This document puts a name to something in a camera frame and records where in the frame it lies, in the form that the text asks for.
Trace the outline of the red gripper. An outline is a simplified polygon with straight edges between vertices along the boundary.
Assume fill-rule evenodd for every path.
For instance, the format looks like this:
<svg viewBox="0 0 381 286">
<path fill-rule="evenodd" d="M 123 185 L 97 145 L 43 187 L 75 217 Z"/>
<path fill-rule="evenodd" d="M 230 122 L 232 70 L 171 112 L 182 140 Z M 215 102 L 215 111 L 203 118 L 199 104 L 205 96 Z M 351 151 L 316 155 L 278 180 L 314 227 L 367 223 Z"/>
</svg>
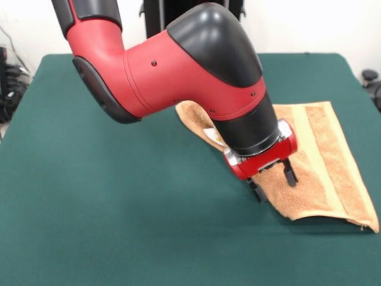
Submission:
<svg viewBox="0 0 381 286">
<path fill-rule="evenodd" d="M 291 125 L 278 125 L 279 139 L 267 150 L 249 157 L 241 157 L 227 147 L 224 149 L 224 159 L 232 172 L 241 180 L 246 180 L 252 193 L 259 203 L 267 201 L 267 196 L 262 187 L 251 177 L 263 172 L 275 164 L 283 163 L 283 173 L 288 185 L 295 187 L 298 183 L 289 157 L 298 149 L 295 132 Z"/>
</svg>

